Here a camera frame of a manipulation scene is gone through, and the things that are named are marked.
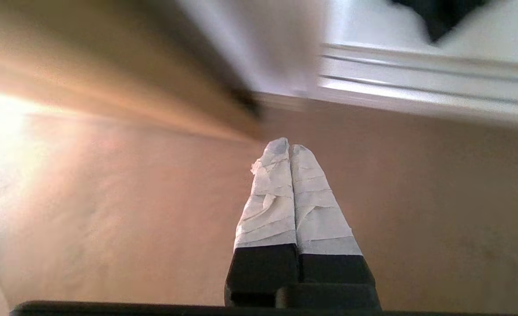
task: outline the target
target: beige carpet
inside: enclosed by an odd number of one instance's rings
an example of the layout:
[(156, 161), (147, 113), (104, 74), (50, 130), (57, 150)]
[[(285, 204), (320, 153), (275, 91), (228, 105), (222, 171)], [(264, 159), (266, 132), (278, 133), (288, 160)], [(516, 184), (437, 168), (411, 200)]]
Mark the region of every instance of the beige carpet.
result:
[[(518, 131), (312, 104), (317, 155), (385, 309), (518, 312)], [(223, 304), (262, 144), (28, 116), (0, 141), (0, 285), (24, 300)]]

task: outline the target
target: floor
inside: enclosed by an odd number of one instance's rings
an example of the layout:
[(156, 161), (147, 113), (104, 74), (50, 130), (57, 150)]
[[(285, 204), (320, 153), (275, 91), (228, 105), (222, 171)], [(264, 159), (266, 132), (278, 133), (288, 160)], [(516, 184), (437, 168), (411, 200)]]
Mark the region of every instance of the floor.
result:
[[(383, 308), (518, 312), (518, 131), (312, 102), (265, 140), (317, 155)], [(0, 288), (25, 300), (223, 304), (263, 144), (27, 116), (0, 137)]]

